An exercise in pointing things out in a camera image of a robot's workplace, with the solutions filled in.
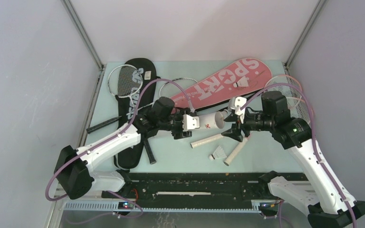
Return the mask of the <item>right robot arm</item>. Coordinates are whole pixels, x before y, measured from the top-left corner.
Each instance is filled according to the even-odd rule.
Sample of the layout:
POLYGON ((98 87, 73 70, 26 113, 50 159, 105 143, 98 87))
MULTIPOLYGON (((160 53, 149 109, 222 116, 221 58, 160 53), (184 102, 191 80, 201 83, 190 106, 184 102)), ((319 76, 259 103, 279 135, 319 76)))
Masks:
POLYGON ((278 197, 301 211, 314 228, 343 228, 356 225, 365 215, 365 201, 356 200, 341 184, 312 134, 310 122, 291 115, 286 97, 279 91, 261 95, 262 110, 246 111, 244 97, 229 101, 232 124, 223 136, 243 142, 252 131, 266 131, 288 151, 301 167, 314 192, 307 192, 271 171, 261 176, 258 194, 278 197))

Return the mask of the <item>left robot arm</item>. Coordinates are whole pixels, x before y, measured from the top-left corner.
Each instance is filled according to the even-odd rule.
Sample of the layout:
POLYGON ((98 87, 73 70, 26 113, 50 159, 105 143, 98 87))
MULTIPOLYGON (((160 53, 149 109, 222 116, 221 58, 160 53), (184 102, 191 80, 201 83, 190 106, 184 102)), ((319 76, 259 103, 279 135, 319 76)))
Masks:
POLYGON ((178 109, 174 101, 160 97, 152 107, 134 115, 112 134, 86 146, 64 147, 54 169, 54 178, 65 191, 65 196, 78 199, 90 190, 110 190, 125 198, 131 192, 131 184, 118 171, 102 172, 97 167, 127 148, 154 137, 159 131, 171 132, 174 139, 191 137, 199 128, 199 117, 189 108, 178 109))

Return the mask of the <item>white shuttlecock tube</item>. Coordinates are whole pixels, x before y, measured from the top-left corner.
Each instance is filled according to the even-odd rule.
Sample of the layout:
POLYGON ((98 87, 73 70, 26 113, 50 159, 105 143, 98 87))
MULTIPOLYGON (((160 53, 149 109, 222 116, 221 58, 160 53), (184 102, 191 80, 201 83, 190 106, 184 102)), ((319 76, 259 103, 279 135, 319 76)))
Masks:
POLYGON ((198 130, 222 129, 225 126, 225 112, 217 111, 210 114, 196 116, 198 122, 198 130))

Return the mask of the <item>shuttlecock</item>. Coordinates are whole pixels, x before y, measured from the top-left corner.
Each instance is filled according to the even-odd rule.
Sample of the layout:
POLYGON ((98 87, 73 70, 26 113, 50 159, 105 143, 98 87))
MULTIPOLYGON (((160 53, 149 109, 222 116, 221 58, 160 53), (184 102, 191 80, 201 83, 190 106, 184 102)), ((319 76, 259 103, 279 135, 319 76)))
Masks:
POLYGON ((237 82, 235 82, 233 84, 234 88, 248 87, 248 86, 249 86, 249 82, 248 82, 248 79, 246 77, 242 77, 241 79, 239 79, 237 82))
POLYGON ((218 146, 215 151, 209 156, 209 159, 211 161, 225 158, 227 158, 227 154, 225 153, 222 146, 218 146))

